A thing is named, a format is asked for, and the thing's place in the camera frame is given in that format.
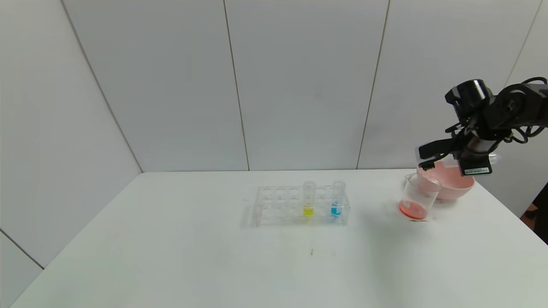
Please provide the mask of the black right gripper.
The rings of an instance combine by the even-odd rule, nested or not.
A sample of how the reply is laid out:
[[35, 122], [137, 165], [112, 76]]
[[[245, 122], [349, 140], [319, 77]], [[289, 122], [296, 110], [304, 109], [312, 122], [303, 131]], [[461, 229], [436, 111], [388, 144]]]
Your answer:
[[492, 167], [489, 154], [497, 148], [497, 140], [485, 140], [469, 136], [458, 151], [457, 161], [463, 177], [491, 174]]

